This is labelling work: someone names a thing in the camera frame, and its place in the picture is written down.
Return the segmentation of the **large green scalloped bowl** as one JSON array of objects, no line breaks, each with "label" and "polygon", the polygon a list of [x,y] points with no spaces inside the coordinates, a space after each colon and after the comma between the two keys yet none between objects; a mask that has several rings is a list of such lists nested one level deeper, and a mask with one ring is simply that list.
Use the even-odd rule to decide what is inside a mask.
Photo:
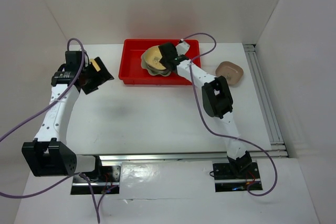
[{"label": "large green scalloped bowl", "polygon": [[171,74],[171,71],[169,70],[163,70],[163,71],[159,71],[159,70],[154,70],[153,68],[149,67],[143,59],[144,53],[141,55],[141,68],[145,69],[151,76],[157,76],[157,75],[161,75],[164,77],[167,77]]}]

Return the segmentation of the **yellow square plate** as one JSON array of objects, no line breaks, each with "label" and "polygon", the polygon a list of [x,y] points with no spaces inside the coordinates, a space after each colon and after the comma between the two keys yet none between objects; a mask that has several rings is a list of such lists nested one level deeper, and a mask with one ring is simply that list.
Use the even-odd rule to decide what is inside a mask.
[{"label": "yellow square plate", "polygon": [[95,69],[96,72],[99,72],[101,70],[95,59],[90,59],[90,65]]},{"label": "yellow square plate", "polygon": [[154,70],[163,71],[166,70],[166,67],[160,63],[162,59],[161,52],[158,46],[150,47],[144,52],[143,56],[144,62]]}]

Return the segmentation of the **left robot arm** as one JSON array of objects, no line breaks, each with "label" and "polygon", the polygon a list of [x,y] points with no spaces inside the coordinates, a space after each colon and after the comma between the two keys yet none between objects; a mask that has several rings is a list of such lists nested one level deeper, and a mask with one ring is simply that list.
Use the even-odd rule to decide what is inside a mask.
[{"label": "left robot arm", "polygon": [[22,154],[36,177],[71,176],[84,173],[91,181],[103,177],[96,155],[77,155],[67,147],[66,137],[73,107],[80,92],[90,94],[113,80],[99,57],[86,60],[81,51],[66,51],[65,63],[51,79],[51,108],[31,142],[22,146]]}]

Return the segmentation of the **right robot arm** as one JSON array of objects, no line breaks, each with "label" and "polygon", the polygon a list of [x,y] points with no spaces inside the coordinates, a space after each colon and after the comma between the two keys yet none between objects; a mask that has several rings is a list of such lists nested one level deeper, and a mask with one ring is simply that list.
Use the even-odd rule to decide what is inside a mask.
[{"label": "right robot arm", "polygon": [[184,54],[178,52],[171,42],[159,45],[162,55],[160,64],[169,71],[190,81],[202,93],[202,104],[205,113],[215,118],[227,133],[226,153],[229,161],[229,172],[235,178],[242,177],[252,163],[245,145],[240,141],[240,134],[233,116],[233,97],[227,80],[207,73],[194,64]]}]

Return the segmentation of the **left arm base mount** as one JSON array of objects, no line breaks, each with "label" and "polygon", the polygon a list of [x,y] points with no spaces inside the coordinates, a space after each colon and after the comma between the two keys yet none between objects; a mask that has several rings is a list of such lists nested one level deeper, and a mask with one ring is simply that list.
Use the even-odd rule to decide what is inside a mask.
[{"label": "left arm base mount", "polygon": [[[97,171],[85,174],[89,179],[95,195],[116,195],[120,192],[121,164],[100,166]],[[71,195],[90,195],[91,191],[87,181],[80,175],[73,177]]]}]

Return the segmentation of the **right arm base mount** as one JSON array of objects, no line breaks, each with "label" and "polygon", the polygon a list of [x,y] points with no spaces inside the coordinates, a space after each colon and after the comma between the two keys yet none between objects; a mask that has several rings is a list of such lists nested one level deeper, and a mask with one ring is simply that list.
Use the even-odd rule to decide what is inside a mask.
[{"label": "right arm base mount", "polygon": [[209,172],[210,177],[214,178],[215,191],[246,191],[250,186],[250,190],[262,190],[262,183],[258,165],[253,162],[247,169],[239,174],[234,174],[228,163],[214,163],[213,170]]}]

